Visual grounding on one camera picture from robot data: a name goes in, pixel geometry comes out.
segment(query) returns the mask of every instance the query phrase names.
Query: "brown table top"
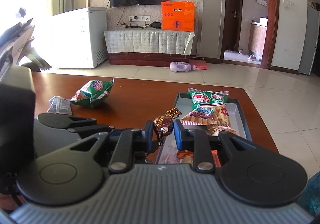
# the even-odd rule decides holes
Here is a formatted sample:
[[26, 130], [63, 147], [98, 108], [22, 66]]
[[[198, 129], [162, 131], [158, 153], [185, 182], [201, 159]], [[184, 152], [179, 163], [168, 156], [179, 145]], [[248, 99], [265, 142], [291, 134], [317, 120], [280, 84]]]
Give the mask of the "brown table top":
[[[48, 110], [48, 100], [55, 95], [70, 99], [89, 80], [111, 80], [109, 77], [39, 72], [33, 72], [32, 76], [36, 90], [35, 117]], [[229, 91], [229, 97], [238, 99], [241, 104], [252, 141], [278, 152], [257, 109], [241, 88], [115, 78], [115, 84], [104, 105], [92, 109], [72, 104], [71, 108], [74, 116], [95, 118], [100, 124], [109, 124], [115, 128], [143, 128], [146, 120], [154, 120], [171, 109], [177, 93], [186, 93], [189, 86], [200, 90]], [[154, 160], [155, 154], [150, 155], [150, 159]]]

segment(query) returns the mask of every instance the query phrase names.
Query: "cardboard box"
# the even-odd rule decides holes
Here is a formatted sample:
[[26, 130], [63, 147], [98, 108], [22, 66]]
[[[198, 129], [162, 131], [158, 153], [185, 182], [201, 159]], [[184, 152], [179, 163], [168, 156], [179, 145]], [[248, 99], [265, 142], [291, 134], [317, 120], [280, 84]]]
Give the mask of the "cardboard box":
[[194, 31], [195, 4], [190, 1], [162, 2], [162, 28], [164, 30]]

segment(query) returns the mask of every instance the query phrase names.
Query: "white lace tablecloth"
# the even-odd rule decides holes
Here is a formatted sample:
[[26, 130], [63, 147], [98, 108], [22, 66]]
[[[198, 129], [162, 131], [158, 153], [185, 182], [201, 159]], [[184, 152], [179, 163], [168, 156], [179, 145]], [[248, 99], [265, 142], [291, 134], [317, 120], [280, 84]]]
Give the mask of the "white lace tablecloth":
[[154, 28], [121, 28], [104, 32], [108, 53], [190, 55], [195, 33]]

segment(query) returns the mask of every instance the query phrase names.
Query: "brown wooden door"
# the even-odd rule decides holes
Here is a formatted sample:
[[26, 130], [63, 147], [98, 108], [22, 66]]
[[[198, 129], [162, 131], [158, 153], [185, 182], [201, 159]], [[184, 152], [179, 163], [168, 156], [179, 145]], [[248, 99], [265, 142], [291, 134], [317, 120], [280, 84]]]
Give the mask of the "brown wooden door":
[[242, 18], [242, 0], [229, 0], [226, 12], [225, 49], [238, 51]]

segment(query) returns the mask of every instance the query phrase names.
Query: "refrigerator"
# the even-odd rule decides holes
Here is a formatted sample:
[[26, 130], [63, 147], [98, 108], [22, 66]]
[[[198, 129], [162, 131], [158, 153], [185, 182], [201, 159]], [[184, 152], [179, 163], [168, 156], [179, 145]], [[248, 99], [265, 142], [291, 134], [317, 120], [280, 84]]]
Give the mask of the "refrigerator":
[[299, 73], [311, 74], [319, 37], [320, 12], [308, 5], [307, 29]]
[[50, 55], [55, 68], [94, 68], [108, 58], [106, 8], [83, 8], [51, 17]]

